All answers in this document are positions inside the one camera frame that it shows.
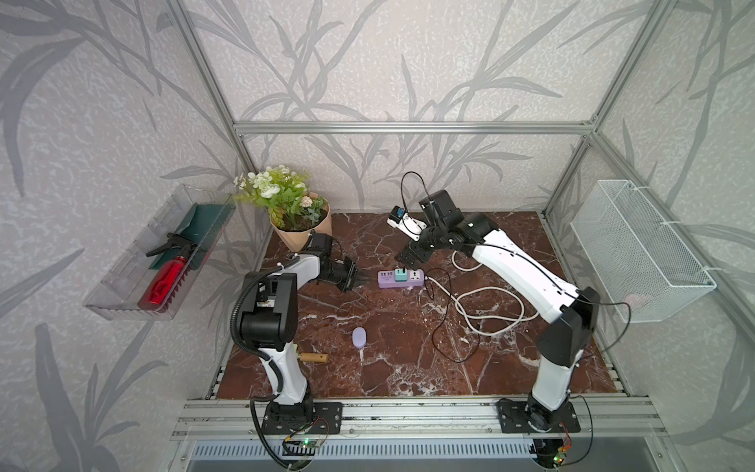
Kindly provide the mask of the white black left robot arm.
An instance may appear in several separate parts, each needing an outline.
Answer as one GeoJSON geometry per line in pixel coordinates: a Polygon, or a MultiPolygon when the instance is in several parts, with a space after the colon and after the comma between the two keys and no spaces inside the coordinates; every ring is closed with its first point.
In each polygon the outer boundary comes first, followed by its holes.
{"type": "Polygon", "coordinates": [[[318,252],[295,254],[275,267],[244,277],[229,331],[235,346],[263,363],[273,388],[267,401],[300,405],[308,395],[294,338],[299,322],[298,290],[317,281],[346,293],[368,283],[369,277],[349,258],[338,261],[318,252]]]}

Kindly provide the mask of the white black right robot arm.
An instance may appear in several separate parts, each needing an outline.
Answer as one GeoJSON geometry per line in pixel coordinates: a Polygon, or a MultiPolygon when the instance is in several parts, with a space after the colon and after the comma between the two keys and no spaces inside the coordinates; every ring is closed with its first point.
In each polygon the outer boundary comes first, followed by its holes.
{"type": "Polygon", "coordinates": [[[431,224],[396,207],[387,223],[411,238],[396,256],[415,269],[434,251],[462,252],[487,267],[515,289],[548,324],[537,341],[540,364],[536,381],[516,420],[525,428],[548,433],[569,415],[573,371],[590,344],[598,318],[600,295],[562,280],[521,250],[485,214],[453,214],[450,223],[431,224]]]}

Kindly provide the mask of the teal usb charger plug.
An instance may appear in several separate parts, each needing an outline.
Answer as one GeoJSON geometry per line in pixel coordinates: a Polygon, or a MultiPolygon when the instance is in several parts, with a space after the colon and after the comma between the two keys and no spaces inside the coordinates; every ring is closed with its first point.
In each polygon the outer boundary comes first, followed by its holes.
{"type": "Polygon", "coordinates": [[[394,271],[394,280],[397,282],[405,282],[408,280],[407,269],[396,269],[394,271]]]}

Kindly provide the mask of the purple power strip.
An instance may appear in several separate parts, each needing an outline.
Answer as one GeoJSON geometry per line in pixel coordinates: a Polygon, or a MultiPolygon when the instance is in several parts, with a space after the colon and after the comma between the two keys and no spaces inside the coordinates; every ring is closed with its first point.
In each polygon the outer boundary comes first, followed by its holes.
{"type": "Polygon", "coordinates": [[[422,269],[393,269],[379,271],[377,285],[380,289],[403,289],[421,287],[425,284],[425,273],[422,269]]]}

